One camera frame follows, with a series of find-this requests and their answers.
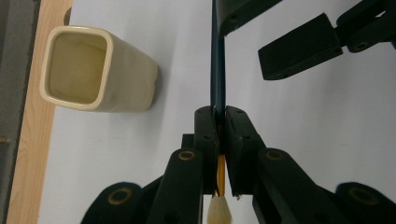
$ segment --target screw hole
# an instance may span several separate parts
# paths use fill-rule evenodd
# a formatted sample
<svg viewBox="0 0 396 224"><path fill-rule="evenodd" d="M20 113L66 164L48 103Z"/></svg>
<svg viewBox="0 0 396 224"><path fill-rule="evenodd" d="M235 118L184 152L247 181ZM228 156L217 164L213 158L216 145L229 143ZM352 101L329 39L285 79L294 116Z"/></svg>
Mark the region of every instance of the screw hole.
<svg viewBox="0 0 396 224"><path fill-rule="evenodd" d="M277 151L268 151L267 153L265 153L265 157L271 161L283 160L283 155Z"/></svg>
<svg viewBox="0 0 396 224"><path fill-rule="evenodd" d="M178 158L183 161L190 161L194 159L195 154L192 151L182 151L178 153Z"/></svg>
<svg viewBox="0 0 396 224"><path fill-rule="evenodd" d="M108 195L107 201L113 205L126 203L132 197L132 190L129 188L116 189Z"/></svg>
<svg viewBox="0 0 396 224"><path fill-rule="evenodd" d="M360 203L367 205L376 205L379 200L370 191L365 189L352 188L349 190L349 195Z"/></svg>
<svg viewBox="0 0 396 224"><path fill-rule="evenodd" d="M357 45L355 47L355 50L364 50L367 48L368 45L369 45L369 43L367 43L367 42L361 42L361 43L359 43L359 45Z"/></svg>

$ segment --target wooden edge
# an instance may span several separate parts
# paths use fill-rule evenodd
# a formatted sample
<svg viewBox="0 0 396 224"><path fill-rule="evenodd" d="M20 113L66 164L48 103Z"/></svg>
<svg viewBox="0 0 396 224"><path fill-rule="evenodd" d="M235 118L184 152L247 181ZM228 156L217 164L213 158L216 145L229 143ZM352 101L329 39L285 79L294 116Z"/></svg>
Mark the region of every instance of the wooden edge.
<svg viewBox="0 0 396 224"><path fill-rule="evenodd" d="M37 223L50 146L55 106L39 94L41 64L50 31L64 24L73 0L41 0L21 139L7 214L7 223Z"/></svg>

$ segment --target white table surface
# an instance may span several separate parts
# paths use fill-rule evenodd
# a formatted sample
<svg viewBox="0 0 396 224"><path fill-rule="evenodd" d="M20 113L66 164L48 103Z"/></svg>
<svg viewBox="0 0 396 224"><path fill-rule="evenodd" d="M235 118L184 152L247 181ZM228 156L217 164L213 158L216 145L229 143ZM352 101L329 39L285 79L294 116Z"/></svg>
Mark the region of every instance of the white table surface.
<svg viewBox="0 0 396 224"><path fill-rule="evenodd" d="M264 81L258 49L358 0L284 0L226 37L227 105L245 110L268 147L281 148L331 191L357 181L396 201L396 50L379 44L280 81ZM56 108L39 223L79 223L106 187L163 175L193 114L209 105L211 1L75 0L72 25L104 28L161 69L144 113ZM234 223L258 223L251 196L227 199ZM210 201L205 196L205 213Z"/></svg>

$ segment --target black bracket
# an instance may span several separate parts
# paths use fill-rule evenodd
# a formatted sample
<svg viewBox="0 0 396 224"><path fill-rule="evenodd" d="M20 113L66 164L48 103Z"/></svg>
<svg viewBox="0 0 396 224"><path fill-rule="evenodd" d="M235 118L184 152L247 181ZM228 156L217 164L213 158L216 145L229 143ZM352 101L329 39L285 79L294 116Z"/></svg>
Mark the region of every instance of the black bracket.
<svg viewBox="0 0 396 224"><path fill-rule="evenodd" d="M332 28L325 14L281 36L259 50L262 77L279 80L324 63L343 53L361 52L380 42L396 48L396 1L363 0Z"/></svg>
<svg viewBox="0 0 396 224"><path fill-rule="evenodd" d="M267 148L245 111L227 106L225 144L234 196L253 195L261 224L396 223L396 204L370 187L340 185L335 193L317 186L285 151ZM195 112L195 134L184 134L164 175L142 189L118 183L103 190L82 223L199 224L203 195L216 187L219 155L210 106Z"/></svg>

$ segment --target ceramic cup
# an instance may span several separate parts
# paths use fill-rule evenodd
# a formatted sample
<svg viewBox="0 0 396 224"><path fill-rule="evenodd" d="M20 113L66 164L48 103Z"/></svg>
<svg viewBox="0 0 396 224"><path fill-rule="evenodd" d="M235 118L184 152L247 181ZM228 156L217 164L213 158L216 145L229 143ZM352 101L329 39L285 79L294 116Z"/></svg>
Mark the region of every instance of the ceramic cup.
<svg viewBox="0 0 396 224"><path fill-rule="evenodd" d="M40 79L48 102L85 111L144 111L157 64L102 29L60 26L49 34Z"/></svg>

